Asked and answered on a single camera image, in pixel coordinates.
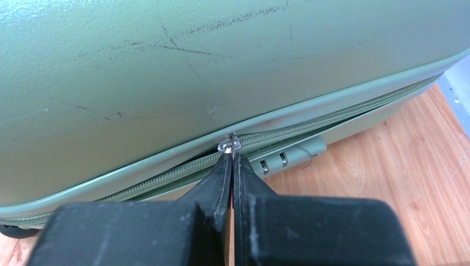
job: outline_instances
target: black wheel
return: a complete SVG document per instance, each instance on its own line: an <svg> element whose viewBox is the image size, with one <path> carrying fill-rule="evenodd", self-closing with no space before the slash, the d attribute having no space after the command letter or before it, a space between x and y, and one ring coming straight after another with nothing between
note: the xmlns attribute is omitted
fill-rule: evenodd
<svg viewBox="0 0 470 266"><path fill-rule="evenodd" d="M4 226L0 225L0 233L2 235L11 237L11 238L16 238L16 239L22 239L22 238L28 238L36 235L39 232L39 229L21 229L16 226Z"/></svg>

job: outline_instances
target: green zipper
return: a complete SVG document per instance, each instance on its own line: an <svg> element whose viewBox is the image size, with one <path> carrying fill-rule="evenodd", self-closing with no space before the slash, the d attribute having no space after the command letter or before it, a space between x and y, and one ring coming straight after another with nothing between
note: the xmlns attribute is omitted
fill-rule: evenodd
<svg viewBox="0 0 470 266"><path fill-rule="evenodd" d="M241 153L249 154L250 152L257 151L259 149L268 147L270 145L276 144L277 142L295 137L309 131L317 130L322 127L343 121L346 119L351 119L352 117L358 116L365 112L371 111L373 109L384 106L388 103L391 103L395 100L398 100L420 88L424 84L428 84L438 76L423 80L419 83L407 86L403 89L393 91L391 93L385 94L381 97L374 98L372 100L366 101L361 104L353 105L349 108L345 108L336 112L332 112L305 122L300 122L291 126L286 126L280 129L274 129L264 132L258 132L253 134L246 134L238 136L242 148L240 149ZM205 152L200 153L199 156L206 154L208 151L213 151L211 148ZM179 166L174 167L162 173L158 176L152 177L144 182L138 183L134 186L126 188L125 190L119 191L107 197L97 200L98 202L120 202L132 199L138 195L146 193L148 191L154 190L161 186L167 185L171 182L175 182L183 177L191 175L193 173L199 172L201 170L207 169L213 166L220 154L215 152L194 159L190 159ZM24 228L28 227L42 227L47 223L52 212L39 214L36 216L24 217L24 218L15 218L15 219L0 219L1 224L9 226L20 226Z"/></svg>

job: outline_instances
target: hard-shell suitcase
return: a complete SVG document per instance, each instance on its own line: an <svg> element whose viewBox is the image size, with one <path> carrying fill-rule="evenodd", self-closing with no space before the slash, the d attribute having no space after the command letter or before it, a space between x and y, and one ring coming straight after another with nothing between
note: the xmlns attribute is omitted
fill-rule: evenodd
<svg viewBox="0 0 470 266"><path fill-rule="evenodd" d="M469 54L469 12L465 0L3 1L0 224L41 228L68 202L175 199L234 132L260 176L311 160Z"/></svg>

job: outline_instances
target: zipper pull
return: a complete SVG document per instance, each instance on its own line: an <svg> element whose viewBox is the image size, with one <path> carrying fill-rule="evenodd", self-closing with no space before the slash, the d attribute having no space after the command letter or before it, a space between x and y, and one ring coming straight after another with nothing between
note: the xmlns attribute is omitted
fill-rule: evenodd
<svg viewBox="0 0 470 266"><path fill-rule="evenodd" d="M235 154L235 151L241 149L242 145L237 135L231 134L230 137L226 138L217 145L217 150L223 154Z"/></svg>

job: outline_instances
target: wood grain floor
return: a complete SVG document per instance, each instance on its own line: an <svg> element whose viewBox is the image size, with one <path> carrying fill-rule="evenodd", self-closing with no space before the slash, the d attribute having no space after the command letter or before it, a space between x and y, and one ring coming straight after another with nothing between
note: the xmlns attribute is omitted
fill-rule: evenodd
<svg viewBox="0 0 470 266"><path fill-rule="evenodd" d="M266 180L282 194L384 200L420 265L470 265L469 152L435 85L382 124ZM0 265L23 265L34 243L0 237Z"/></svg>

